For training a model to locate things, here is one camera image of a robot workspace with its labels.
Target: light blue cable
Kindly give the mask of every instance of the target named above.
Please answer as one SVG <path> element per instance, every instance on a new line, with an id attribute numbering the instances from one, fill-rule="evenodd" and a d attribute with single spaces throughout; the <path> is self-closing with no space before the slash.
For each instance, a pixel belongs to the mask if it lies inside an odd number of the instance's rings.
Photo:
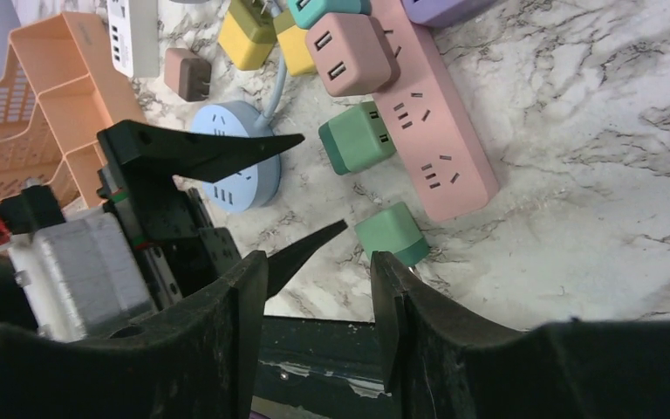
<path id="1" fill-rule="evenodd" d="M 277 0 L 270 0 L 270 15 L 276 17 L 281 14 L 281 7 L 279 7 Z M 284 60 L 284 53 L 281 52 L 281 57 L 278 59 L 278 73 L 276 75 L 276 85 L 273 87 L 273 95 L 270 98 L 268 107 L 261 113 L 261 116 L 256 120 L 255 127 L 261 129 L 267 127 L 273 120 L 273 114 L 276 112 L 278 103 L 281 101 L 281 96 L 284 94 L 284 83 L 286 83 L 286 61 Z"/>

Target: blue round power strip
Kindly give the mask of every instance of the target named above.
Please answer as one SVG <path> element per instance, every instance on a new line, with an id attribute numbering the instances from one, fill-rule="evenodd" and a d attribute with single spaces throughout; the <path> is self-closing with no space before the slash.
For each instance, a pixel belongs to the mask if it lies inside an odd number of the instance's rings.
<path id="1" fill-rule="evenodd" d="M 270 127 L 255 127 L 259 115 L 252 105 L 241 100 L 209 105 L 196 113 L 191 131 L 242 137 L 241 141 L 273 135 Z M 202 188 L 213 203 L 227 212 L 236 213 L 264 206 L 273 199 L 280 181 L 281 158 L 275 155 L 219 182 L 204 182 Z"/>

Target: teal charger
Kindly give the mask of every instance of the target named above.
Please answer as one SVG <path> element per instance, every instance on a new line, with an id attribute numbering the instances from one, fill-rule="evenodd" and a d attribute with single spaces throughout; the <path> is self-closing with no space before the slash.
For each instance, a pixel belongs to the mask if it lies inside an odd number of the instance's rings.
<path id="1" fill-rule="evenodd" d="M 359 103 L 328 120 L 318 132 L 338 175 L 365 170 L 397 152 L 372 101 Z"/>
<path id="2" fill-rule="evenodd" d="M 405 203 L 396 203 L 356 224 L 356 235 L 368 260 L 375 251 L 390 251 L 401 263 L 415 266 L 430 253 Z"/>
<path id="3" fill-rule="evenodd" d="M 370 15 L 370 0 L 288 0 L 294 22 L 301 29 L 310 29 L 327 13 Z"/>

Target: green usb charger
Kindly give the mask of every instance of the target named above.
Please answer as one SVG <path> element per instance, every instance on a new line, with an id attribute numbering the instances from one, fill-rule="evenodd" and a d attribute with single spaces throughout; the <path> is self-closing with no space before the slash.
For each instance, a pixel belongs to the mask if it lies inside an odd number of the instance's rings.
<path id="1" fill-rule="evenodd" d="M 415 266 L 430 253 L 405 203 L 396 203 L 367 218 L 356 224 L 355 230 L 369 260 L 375 251 L 390 251 L 401 263 Z"/>
<path id="2" fill-rule="evenodd" d="M 359 103 L 327 121 L 319 138 L 338 175 L 370 168 L 397 151 L 373 102 Z"/>

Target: orange plastic tray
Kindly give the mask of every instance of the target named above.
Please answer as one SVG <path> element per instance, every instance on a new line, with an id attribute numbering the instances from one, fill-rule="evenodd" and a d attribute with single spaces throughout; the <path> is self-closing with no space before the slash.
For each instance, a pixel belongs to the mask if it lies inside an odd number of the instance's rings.
<path id="1" fill-rule="evenodd" d="M 37 178 L 63 205 L 78 195 L 89 206 L 101 202 L 96 172 L 106 158 L 96 133 L 120 120 L 146 121 L 110 48 L 100 18 L 88 13 L 11 32 L 0 80 L 0 200 Z"/>

